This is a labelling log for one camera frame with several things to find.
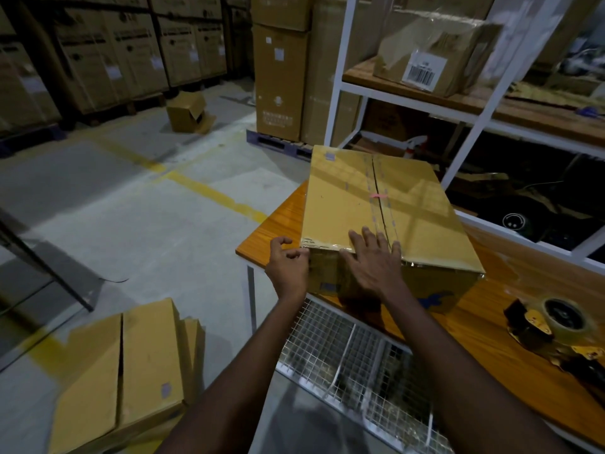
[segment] person's left hand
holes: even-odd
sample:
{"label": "person's left hand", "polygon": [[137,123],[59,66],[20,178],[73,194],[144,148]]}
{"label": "person's left hand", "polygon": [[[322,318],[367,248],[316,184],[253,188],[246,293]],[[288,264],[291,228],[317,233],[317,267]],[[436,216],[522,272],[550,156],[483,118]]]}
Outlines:
{"label": "person's left hand", "polygon": [[265,274],[273,283],[279,299],[289,298],[304,301],[308,284],[308,249],[293,248],[283,250],[282,244],[291,244],[292,239],[285,236],[271,241],[271,258],[265,268]]}

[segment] purple sticker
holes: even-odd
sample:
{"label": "purple sticker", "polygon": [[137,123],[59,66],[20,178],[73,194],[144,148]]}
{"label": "purple sticker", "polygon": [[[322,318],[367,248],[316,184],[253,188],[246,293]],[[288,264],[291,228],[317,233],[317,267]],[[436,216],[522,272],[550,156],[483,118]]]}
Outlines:
{"label": "purple sticker", "polygon": [[170,382],[165,382],[162,384],[162,398],[168,398],[171,392],[172,386],[170,385]]}

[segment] hand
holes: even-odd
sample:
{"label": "hand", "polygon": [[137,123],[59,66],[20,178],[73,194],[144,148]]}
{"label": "hand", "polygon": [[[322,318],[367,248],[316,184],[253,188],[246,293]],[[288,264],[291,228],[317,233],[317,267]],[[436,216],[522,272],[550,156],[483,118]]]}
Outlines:
{"label": "hand", "polygon": [[307,295],[308,249],[283,250],[282,244],[291,244],[289,237],[276,237],[271,241],[271,258],[265,274],[273,283],[279,299],[294,298],[300,302]]}
{"label": "hand", "polygon": [[389,251],[389,243],[382,232],[374,236],[365,226],[362,233],[363,237],[353,230],[349,231],[357,259],[344,249],[340,253],[359,285],[384,300],[388,295],[405,288],[401,277],[401,245],[395,241]]}

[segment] blue logo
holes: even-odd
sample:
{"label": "blue logo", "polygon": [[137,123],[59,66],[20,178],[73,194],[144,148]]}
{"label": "blue logo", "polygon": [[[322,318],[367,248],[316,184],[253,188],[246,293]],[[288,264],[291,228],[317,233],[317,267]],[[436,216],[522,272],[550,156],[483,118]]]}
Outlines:
{"label": "blue logo", "polygon": [[432,295],[428,295],[427,298],[418,298],[418,301],[420,302],[422,307],[428,309],[431,306],[441,306],[441,298],[445,296],[454,296],[454,294],[449,290],[445,290],[442,292],[433,293]]}

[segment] barcode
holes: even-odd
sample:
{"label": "barcode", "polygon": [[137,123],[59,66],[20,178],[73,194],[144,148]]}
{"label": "barcode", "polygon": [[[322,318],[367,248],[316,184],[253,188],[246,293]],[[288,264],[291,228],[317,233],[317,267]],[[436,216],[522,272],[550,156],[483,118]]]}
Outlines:
{"label": "barcode", "polygon": [[426,70],[412,65],[410,73],[408,73],[408,80],[430,86],[434,76],[435,73],[431,69]]}

